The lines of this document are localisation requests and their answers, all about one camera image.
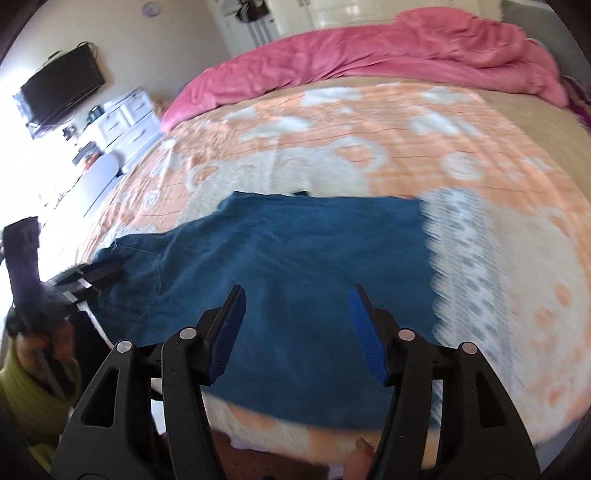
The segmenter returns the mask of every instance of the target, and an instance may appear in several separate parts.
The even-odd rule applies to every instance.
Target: television
[[[89,43],[52,60],[14,99],[33,138],[60,126],[66,116],[105,84]]]

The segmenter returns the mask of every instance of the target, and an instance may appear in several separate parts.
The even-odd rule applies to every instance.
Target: bedspread
[[[589,202],[544,149],[471,90],[384,79],[331,85],[276,92],[181,124],[122,180],[85,257],[119,236],[208,215],[235,190],[401,197],[438,187],[476,190],[511,285],[511,396],[534,442],[554,435],[591,400]],[[496,100],[510,111],[521,98]],[[545,111],[538,99],[523,102]],[[556,159],[584,171],[573,154],[588,158],[589,140],[580,137],[580,150],[564,142],[584,130],[567,112],[547,109],[564,126],[539,126],[543,120],[527,111],[514,117],[535,124],[532,133],[547,130],[557,140],[548,143]],[[342,461],[360,434],[379,439],[378,431],[279,421],[209,396],[206,408],[213,428],[312,462]]]
[[[513,24],[455,8],[417,8],[388,25],[317,30],[276,41],[212,67],[164,114],[162,130],[220,105],[342,76],[404,76],[568,99],[552,55]]]

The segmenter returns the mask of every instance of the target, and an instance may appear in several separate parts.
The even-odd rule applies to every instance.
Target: pink blanket
[[[164,114],[161,129],[221,105],[342,76],[406,77],[531,93],[568,105],[552,55],[516,25],[446,7],[399,14],[387,25],[317,30],[284,38],[212,67]]]

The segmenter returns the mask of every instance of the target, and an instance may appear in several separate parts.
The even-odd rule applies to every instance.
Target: door
[[[449,6],[493,20],[500,21],[503,17],[501,3],[492,0],[449,0]]]
[[[382,7],[385,20],[394,20],[396,16],[405,10],[422,7],[449,7],[450,0],[376,0]],[[476,3],[478,0],[460,0]]]
[[[307,3],[309,0],[265,0],[279,35],[291,37],[314,29]]]
[[[303,0],[316,28],[345,27],[384,19],[379,0]]]

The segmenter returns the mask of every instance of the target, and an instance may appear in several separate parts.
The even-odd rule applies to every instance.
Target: blue towel
[[[248,306],[209,394],[283,420],[381,429],[392,390],[366,366],[348,312],[361,284],[376,307],[434,342],[434,276],[420,200],[234,193],[214,214],[101,250],[128,276],[91,302],[109,338],[167,340],[219,307]]]

